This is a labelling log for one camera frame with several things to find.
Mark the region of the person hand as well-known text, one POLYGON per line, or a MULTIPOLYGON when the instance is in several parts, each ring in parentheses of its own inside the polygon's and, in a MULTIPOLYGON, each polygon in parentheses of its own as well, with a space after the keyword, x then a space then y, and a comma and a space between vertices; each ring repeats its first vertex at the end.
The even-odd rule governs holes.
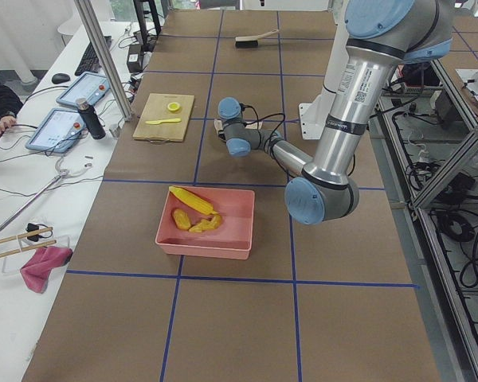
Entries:
POLYGON ((16 124, 17 120, 15 117, 6 115, 0 118, 0 137, 4 134, 4 132, 13 127, 16 124))

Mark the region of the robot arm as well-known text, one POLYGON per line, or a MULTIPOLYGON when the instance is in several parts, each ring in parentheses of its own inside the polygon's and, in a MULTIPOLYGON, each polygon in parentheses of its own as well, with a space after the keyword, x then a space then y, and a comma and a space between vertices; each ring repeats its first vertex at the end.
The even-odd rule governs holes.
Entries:
POLYGON ((229 153, 244 157, 263 150, 294 173, 284 201, 301 224, 347 216, 359 202, 347 169, 386 81, 400 64, 445 56, 452 43, 453 14, 452 1, 348 2, 343 15, 348 61, 315 155, 275 131, 246 128, 242 104, 226 97, 218 104, 218 114, 229 153))

